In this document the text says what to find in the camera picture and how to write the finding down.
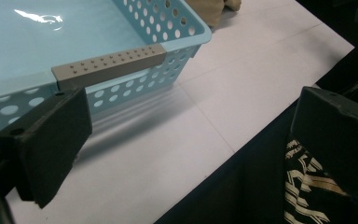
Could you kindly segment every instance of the circular hole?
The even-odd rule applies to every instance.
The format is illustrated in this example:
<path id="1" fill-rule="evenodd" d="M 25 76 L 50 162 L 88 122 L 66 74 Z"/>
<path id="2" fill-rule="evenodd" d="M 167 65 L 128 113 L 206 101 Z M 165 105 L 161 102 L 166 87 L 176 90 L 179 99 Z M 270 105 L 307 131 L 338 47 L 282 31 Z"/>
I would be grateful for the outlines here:
<path id="1" fill-rule="evenodd" d="M 95 102 L 94 107 L 101 106 L 102 104 L 103 104 L 103 101 L 97 101 L 97 102 Z"/>
<path id="2" fill-rule="evenodd" d="M 147 76 L 144 76 L 144 77 L 141 77 L 140 79 L 139 79 L 139 82 L 145 82 L 146 81 L 146 79 L 147 79 Z"/>
<path id="3" fill-rule="evenodd" d="M 31 89 L 31 90 L 25 91 L 24 93 L 25 93 L 25 94 L 29 94 L 29 95 L 31 95 L 31 94 L 36 93 L 37 91 L 39 91 L 39 88 L 36 88 L 36 89 Z"/>
<path id="4" fill-rule="evenodd" d="M 94 96 L 95 96 L 95 98 L 100 98 L 101 96 L 103 96 L 103 94 L 104 94 L 104 91 L 97 91 L 97 92 L 95 92 Z"/>
<path id="5" fill-rule="evenodd" d="M 109 101 L 114 102 L 116 99 L 117 99 L 117 95 L 114 95 L 114 96 L 110 97 Z"/>
<path id="6" fill-rule="evenodd" d="M 182 55 L 181 57 L 180 57 L 180 61 L 182 61 L 182 60 L 184 60 L 186 58 L 186 55 L 184 54 L 184 55 Z"/>
<path id="7" fill-rule="evenodd" d="M 176 31 L 175 31 L 175 37 L 176 37 L 176 38 L 179 38 L 179 37 L 180 37 L 180 31 L 179 31 L 179 30 L 176 30 Z"/>
<path id="8" fill-rule="evenodd" d="M 22 133 L 24 133 L 24 132 L 25 132 L 24 129 L 19 128 L 19 129 L 12 130 L 12 131 L 10 132 L 10 134 L 13 135 L 13 136 L 16 136 L 16 135 L 20 135 L 20 134 L 22 134 Z"/>
<path id="9" fill-rule="evenodd" d="M 161 14 L 159 14 L 159 19 L 162 20 L 162 21 L 165 21 L 165 12 L 161 12 Z"/>
<path id="10" fill-rule="evenodd" d="M 16 105 L 8 105 L 1 109 L 1 114 L 3 115 L 12 115 L 19 110 L 19 107 Z"/>
<path id="11" fill-rule="evenodd" d="M 131 80 L 131 81 L 129 81 L 129 82 L 127 82 L 127 84 L 126 84 L 126 87 L 131 87 L 132 86 L 132 84 L 133 84 L 133 80 Z"/>
<path id="12" fill-rule="evenodd" d="M 0 103 L 3 103 L 5 101 L 8 101 L 8 99 L 10 99 L 10 96 L 4 96 L 0 98 Z"/>
<path id="13" fill-rule="evenodd" d="M 136 91 L 141 91 L 144 88 L 144 86 L 139 86 L 138 88 L 136 88 Z"/>
<path id="14" fill-rule="evenodd" d="M 131 91 L 128 90 L 128 91 L 125 91 L 125 92 L 124 92 L 123 96 L 129 96 L 130 94 L 131 94 Z"/>
<path id="15" fill-rule="evenodd" d="M 194 35 L 194 34 L 196 33 L 196 28 L 194 28 L 194 26 L 190 26 L 190 27 L 188 28 L 188 33 L 189 33 L 190 35 Z"/>
<path id="16" fill-rule="evenodd" d="M 110 89 L 110 91 L 115 92 L 115 91 L 118 91 L 118 89 L 120 89 L 120 86 L 116 85 L 116 86 L 112 87 L 112 89 Z"/>
<path id="17" fill-rule="evenodd" d="M 168 27 L 168 29 L 172 29 L 173 28 L 173 23 L 172 23 L 172 21 L 168 21 L 167 22 L 167 27 Z"/>
<path id="18" fill-rule="evenodd" d="M 33 100 L 31 100 L 28 105 L 30 106 L 37 106 L 39 105 L 40 103 L 42 103 L 43 101 L 45 100 L 45 98 L 43 97 L 37 97 L 37 98 L 34 98 Z"/>
<path id="19" fill-rule="evenodd" d="M 20 117 L 16 117 L 16 118 L 14 118 L 14 119 L 11 119 L 9 122 L 8 122 L 8 124 L 11 124 L 11 123 L 13 123 L 14 121 L 16 121 L 17 119 L 19 119 Z"/>
<path id="20" fill-rule="evenodd" d="M 177 17 L 179 15 L 179 11 L 177 8 L 174 8 L 173 11 L 172 11 L 172 14 L 174 17 Z"/>
<path id="21" fill-rule="evenodd" d="M 186 19 L 186 17 L 182 17 L 182 18 L 180 19 L 180 23 L 182 24 L 182 26 L 186 26 L 186 24 L 187 24 L 187 19 Z"/>
<path id="22" fill-rule="evenodd" d="M 155 84 L 155 81 L 152 81 L 152 82 L 150 82 L 149 85 L 147 85 L 147 86 L 150 88 L 150 87 L 153 87 L 154 84 Z"/>

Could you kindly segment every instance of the patterned fabric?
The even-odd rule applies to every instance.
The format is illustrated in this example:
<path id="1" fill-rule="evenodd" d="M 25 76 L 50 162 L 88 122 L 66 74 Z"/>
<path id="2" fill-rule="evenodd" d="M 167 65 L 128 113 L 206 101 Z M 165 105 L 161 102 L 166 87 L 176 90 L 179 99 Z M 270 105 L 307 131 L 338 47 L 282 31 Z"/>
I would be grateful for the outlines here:
<path id="1" fill-rule="evenodd" d="M 357 223 L 358 198 L 344 192 L 297 140 L 287 144 L 284 220 Z"/>

